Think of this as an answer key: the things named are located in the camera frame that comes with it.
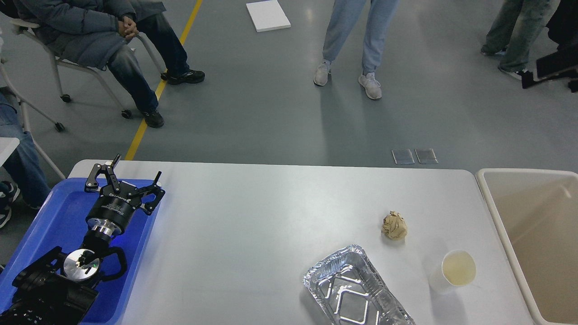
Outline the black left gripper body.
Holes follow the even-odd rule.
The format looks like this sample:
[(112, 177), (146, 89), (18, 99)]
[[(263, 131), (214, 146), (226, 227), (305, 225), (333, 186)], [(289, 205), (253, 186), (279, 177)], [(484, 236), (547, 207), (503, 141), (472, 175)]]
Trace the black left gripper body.
[[(121, 182), (120, 185), (119, 194), (113, 193), (112, 186), (101, 188), (97, 201), (85, 218), (89, 230), (102, 232), (109, 237), (124, 234), (137, 211), (129, 204), (129, 191), (136, 186), (127, 182)], [(154, 196), (151, 194), (144, 197), (142, 202), (153, 199)]]

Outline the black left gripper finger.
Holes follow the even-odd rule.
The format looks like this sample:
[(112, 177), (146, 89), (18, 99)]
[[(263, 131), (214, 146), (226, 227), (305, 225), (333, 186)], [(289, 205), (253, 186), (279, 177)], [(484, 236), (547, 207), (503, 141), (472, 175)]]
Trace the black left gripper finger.
[(99, 183), (97, 182), (97, 176), (104, 175), (107, 179), (107, 185), (112, 186), (113, 193), (119, 194), (121, 192), (121, 185), (118, 181), (115, 173), (114, 167), (121, 158), (121, 154), (117, 154), (114, 160), (110, 164), (95, 164), (87, 177), (84, 185), (84, 191), (86, 193), (96, 192), (99, 190)]
[[(135, 187), (133, 190), (129, 191), (129, 204), (132, 206), (133, 210), (141, 209), (146, 215), (151, 215), (154, 212), (155, 208), (157, 208), (165, 194), (165, 190), (163, 190), (162, 187), (158, 184), (160, 177), (161, 171), (157, 173), (151, 185), (141, 188)], [(153, 194), (154, 199), (152, 201), (143, 203), (142, 199), (151, 194)]]

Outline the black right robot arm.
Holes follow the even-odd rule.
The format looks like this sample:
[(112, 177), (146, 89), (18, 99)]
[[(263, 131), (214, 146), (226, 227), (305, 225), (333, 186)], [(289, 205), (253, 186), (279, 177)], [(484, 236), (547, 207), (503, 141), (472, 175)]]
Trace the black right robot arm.
[(568, 87), (573, 93), (576, 93), (578, 90), (577, 67), (577, 46), (571, 46), (567, 49), (556, 51), (555, 53), (536, 60), (538, 80), (533, 79), (532, 72), (526, 72), (522, 75), (522, 88), (527, 89), (549, 80), (570, 78), (571, 81), (568, 83)]

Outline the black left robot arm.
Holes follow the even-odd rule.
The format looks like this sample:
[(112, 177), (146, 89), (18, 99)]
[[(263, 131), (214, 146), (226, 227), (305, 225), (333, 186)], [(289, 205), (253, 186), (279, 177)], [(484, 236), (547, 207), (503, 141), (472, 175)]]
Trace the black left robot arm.
[(126, 308), (165, 194), (118, 163), (58, 183), (1, 273), (3, 325), (113, 325)]

